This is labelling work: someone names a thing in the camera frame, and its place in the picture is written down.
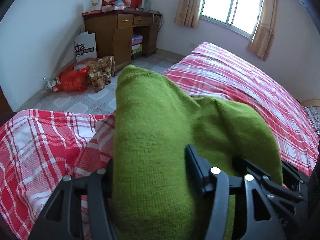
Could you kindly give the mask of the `green knitted sweater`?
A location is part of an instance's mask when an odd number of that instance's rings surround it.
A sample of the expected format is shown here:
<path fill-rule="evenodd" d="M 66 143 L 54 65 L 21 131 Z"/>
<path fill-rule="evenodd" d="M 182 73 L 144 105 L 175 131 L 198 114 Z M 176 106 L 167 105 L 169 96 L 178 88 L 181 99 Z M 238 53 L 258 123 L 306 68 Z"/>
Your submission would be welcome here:
<path fill-rule="evenodd" d="M 240 155 L 283 182 L 274 135 L 249 105 L 193 98 L 133 65 L 118 77 L 116 103 L 112 214 L 120 239 L 201 239 L 209 207 L 187 178 L 189 144 L 228 175 Z"/>

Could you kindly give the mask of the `red plaid bed sheet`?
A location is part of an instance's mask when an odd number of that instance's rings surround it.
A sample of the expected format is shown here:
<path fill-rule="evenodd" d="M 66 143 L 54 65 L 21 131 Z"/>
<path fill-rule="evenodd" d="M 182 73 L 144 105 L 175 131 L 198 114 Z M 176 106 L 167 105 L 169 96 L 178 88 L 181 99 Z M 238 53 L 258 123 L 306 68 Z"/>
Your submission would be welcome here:
<path fill-rule="evenodd" d="M 250 105 L 268 123 L 281 158 L 310 175 L 319 136 L 308 111 L 280 84 L 240 57 L 204 42 L 164 74 L 191 96 Z M 1 115 L 1 239 L 27 239 L 64 175 L 88 175 L 112 154 L 117 80 L 102 91 L 56 93 L 32 109 Z"/>

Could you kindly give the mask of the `striped pillow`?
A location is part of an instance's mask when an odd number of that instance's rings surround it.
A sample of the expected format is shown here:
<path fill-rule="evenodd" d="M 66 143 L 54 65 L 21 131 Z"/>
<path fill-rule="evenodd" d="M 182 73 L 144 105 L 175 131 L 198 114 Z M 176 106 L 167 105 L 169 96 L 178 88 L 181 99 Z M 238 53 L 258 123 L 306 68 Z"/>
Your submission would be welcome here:
<path fill-rule="evenodd" d="M 318 106 L 307 106 L 305 107 L 308 116 L 314 125 L 317 134 L 320 133 L 320 108 Z"/>

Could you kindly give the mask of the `beige wooden headboard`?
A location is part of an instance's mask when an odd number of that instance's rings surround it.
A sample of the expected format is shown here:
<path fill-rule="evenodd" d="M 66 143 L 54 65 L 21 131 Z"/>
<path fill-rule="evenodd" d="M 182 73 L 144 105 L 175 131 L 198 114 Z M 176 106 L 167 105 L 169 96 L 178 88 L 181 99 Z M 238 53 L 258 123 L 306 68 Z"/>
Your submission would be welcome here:
<path fill-rule="evenodd" d="M 302 106 L 308 107 L 320 107 L 320 99 L 311 99 L 311 100 L 306 100 L 301 103 Z"/>

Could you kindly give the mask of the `red plastic bag on floor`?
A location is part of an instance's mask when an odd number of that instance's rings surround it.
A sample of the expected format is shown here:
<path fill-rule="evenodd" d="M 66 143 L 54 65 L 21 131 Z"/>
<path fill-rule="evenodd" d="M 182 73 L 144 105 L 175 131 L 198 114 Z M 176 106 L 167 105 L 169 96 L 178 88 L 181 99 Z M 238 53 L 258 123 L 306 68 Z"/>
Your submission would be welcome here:
<path fill-rule="evenodd" d="M 55 88 L 58 91 L 66 92 L 83 92 L 88 87 L 88 73 L 89 66 L 85 66 L 80 70 L 74 69 L 75 65 L 71 64 L 66 68 L 65 71 L 61 72 L 57 78 L 60 80 L 60 83 L 55 85 Z"/>

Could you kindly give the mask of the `brown patterned bag on floor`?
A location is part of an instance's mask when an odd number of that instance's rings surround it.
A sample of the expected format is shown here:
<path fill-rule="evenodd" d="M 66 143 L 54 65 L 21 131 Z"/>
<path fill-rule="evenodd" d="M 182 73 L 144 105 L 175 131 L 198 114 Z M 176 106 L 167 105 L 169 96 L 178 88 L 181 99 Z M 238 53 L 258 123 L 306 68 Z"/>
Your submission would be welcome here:
<path fill-rule="evenodd" d="M 111 83 L 115 75 L 116 64 L 113 56 L 105 56 L 98 60 L 88 61 L 88 78 L 95 92 L 99 92 Z"/>

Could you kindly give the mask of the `right beige curtain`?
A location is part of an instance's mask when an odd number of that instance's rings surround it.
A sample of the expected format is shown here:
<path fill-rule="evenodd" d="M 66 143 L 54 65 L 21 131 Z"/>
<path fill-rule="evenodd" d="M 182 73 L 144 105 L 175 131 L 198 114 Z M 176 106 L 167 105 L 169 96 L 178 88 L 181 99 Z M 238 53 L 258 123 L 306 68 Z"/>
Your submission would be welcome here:
<path fill-rule="evenodd" d="M 278 17 L 278 0 L 263 0 L 257 29 L 247 50 L 266 61 L 274 41 Z"/>

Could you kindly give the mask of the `beige curtain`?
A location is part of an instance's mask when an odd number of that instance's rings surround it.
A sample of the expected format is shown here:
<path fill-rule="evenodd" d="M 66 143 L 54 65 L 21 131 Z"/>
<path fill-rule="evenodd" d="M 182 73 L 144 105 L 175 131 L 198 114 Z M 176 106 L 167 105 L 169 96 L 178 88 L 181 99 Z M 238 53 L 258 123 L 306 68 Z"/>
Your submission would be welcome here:
<path fill-rule="evenodd" d="M 278 17 L 278 0 L 263 0 L 257 29 L 247 50 L 266 61 L 274 41 Z"/>
<path fill-rule="evenodd" d="M 180 0 L 174 22 L 185 27 L 197 28 L 201 3 L 202 0 Z"/>

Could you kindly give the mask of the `white paper shopping bag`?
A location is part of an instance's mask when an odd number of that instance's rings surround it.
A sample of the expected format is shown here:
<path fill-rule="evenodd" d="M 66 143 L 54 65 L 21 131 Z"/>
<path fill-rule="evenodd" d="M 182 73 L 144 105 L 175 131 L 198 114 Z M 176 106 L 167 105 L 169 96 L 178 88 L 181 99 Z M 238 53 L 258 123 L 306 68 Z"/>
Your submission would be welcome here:
<path fill-rule="evenodd" d="M 78 35 L 74 41 L 74 50 L 76 62 L 84 59 L 96 59 L 97 48 L 95 33 L 88 33 L 86 31 Z"/>

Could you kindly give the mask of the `stacked boxes under desk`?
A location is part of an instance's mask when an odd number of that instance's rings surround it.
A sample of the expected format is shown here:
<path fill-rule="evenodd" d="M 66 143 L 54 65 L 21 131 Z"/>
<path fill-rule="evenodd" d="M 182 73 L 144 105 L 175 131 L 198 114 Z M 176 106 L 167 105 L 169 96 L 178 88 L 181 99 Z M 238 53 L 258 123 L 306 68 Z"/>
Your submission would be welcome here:
<path fill-rule="evenodd" d="M 131 60 L 136 60 L 142 55 L 143 35 L 133 34 L 131 42 Z"/>

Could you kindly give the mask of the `brown wooden desk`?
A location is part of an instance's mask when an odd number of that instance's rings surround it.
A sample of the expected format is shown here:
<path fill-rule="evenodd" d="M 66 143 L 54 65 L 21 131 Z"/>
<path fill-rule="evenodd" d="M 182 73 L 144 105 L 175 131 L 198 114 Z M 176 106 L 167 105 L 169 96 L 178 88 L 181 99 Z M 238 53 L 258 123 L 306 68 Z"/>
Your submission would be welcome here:
<path fill-rule="evenodd" d="M 119 71 L 132 62 L 131 47 L 135 34 L 142 35 L 142 56 L 156 52 L 161 28 L 160 12 L 141 12 L 126 8 L 108 12 L 82 13 L 85 31 L 95 34 L 99 58 L 113 56 Z"/>

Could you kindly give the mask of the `left beige curtain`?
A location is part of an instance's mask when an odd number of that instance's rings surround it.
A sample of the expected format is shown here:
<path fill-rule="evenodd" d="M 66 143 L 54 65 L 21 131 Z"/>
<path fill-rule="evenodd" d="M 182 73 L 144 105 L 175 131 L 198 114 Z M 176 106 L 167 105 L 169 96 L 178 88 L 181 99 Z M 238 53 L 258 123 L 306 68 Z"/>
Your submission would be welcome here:
<path fill-rule="evenodd" d="M 185 27 L 197 28 L 201 3 L 202 0 L 180 0 L 174 22 Z"/>

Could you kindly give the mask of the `white card on desk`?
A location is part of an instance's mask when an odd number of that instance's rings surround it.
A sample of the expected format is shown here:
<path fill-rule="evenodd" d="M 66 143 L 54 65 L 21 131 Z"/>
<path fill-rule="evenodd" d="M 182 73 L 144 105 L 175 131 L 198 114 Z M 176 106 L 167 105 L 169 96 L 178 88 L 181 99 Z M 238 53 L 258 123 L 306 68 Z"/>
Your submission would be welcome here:
<path fill-rule="evenodd" d="M 102 0 L 89 0 L 89 11 L 99 11 L 101 10 Z"/>

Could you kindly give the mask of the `window with aluminium frame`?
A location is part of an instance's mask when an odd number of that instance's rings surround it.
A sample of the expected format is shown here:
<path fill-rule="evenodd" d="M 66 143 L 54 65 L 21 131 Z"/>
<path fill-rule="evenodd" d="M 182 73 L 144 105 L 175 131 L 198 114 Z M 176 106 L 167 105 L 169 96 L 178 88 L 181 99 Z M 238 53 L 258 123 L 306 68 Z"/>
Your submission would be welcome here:
<path fill-rule="evenodd" d="M 252 38 L 262 5 L 263 0 L 203 0 L 201 18 Z"/>

